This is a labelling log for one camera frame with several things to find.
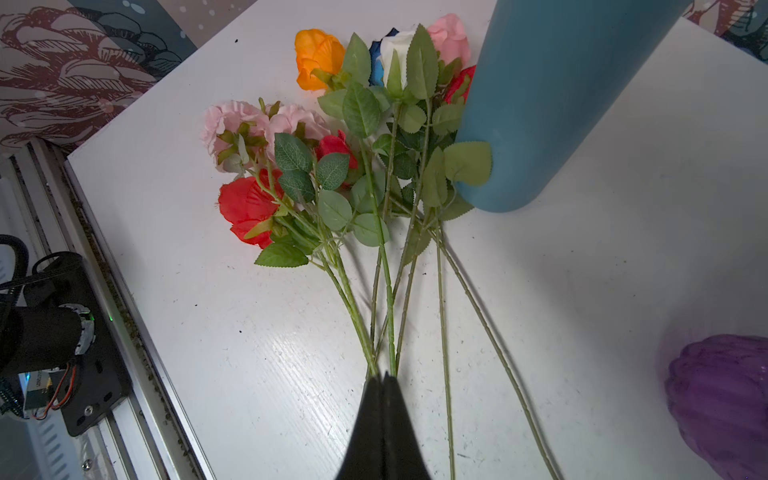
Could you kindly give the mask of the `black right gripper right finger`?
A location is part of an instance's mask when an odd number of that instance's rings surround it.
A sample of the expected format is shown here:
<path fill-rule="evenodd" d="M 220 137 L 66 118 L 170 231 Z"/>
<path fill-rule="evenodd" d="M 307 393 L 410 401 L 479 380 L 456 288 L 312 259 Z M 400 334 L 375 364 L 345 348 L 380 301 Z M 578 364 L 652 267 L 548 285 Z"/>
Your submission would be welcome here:
<path fill-rule="evenodd" d="M 382 380 L 383 478 L 430 480 L 396 377 Z"/>

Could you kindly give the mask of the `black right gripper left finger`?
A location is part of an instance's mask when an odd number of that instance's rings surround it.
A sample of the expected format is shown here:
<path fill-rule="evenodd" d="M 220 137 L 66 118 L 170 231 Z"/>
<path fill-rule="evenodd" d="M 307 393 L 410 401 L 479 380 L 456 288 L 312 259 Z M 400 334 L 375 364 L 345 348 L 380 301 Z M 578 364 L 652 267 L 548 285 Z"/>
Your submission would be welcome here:
<path fill-rule="evenodd" d="M 338 480 L 381 479 L 384 469 L 381 380 L 366 383 Z"/>

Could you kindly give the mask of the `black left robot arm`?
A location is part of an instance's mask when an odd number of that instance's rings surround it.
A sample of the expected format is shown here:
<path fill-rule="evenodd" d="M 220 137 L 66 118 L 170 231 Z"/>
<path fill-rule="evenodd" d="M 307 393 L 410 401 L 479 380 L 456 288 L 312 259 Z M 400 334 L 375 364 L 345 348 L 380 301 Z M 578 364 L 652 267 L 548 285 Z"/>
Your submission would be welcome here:
<path fill-rule="evenodd" d="M 79 272 L 83 258 L 68 251 L 52 253 L 41 259 L 43 263 L 49 261 L 49 267 L 28 274 L 29 252 L 24 242 L 3 234 L 1 245 L 14 256 L 12 277 L 1 284 L 1 373 L 20 374 L 65 366 L 43 413 L 31 411 L 33 419 L 43 421 L 74 396 L 77 359 L 95 342 L 95 320 L 88 307 L 76 303 L 25 307 L 17 303 L 26 287 L 53 284 Z"/>

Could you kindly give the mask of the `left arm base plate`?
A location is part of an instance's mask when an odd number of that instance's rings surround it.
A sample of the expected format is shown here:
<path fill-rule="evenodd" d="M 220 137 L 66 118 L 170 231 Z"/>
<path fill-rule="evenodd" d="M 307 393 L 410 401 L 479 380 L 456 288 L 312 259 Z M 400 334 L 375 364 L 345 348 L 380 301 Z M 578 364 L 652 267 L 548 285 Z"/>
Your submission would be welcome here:
<path fill-rule="evenodd" d="M 111 318 L 100 304 L 84 258 L 73 252 L 37 261 L 17 307 L 24 326 L 22 359 L 26 371 L 62 368 L 64 385 L 56 395 L 67 432 L 77 437 L 102 420 L 132 390 Z"/>

